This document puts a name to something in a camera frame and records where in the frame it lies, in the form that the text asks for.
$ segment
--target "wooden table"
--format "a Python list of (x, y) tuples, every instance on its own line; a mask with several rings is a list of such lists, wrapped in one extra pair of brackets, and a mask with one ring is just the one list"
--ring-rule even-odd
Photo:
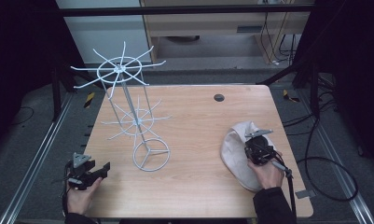
[[(140, 109), (146, 104), (143, 87), (129, 87)], [(260, 129), (273, 129), (270, 140), (283, 152), (292, 169), (295, 191), (304, 190), (294, 155), (267, 86), (148, 86), (155, 118), (152, 131), (171, 151), (169, 162), (156, 172), (138, 169), (132, 160), (134, 138), (119, 133), (114, 110), (106, 96), (92, 130), (85, 154), (98, 169), (111, 162), (111, 170), (88, 212), (90, 217), (256, 217), (254, 192), (244, 189), (220, 158), (220, 148), (229, 128), (251, 120)], [(216, 94), (225, 100), (217, 102)], [(122, 88), (115, 89), (114, 103), (130, 111)], [(289, 201), (287, 181), (283, 184)], [(312, 215), (310, 199), (297, 199), (298, 217)]]

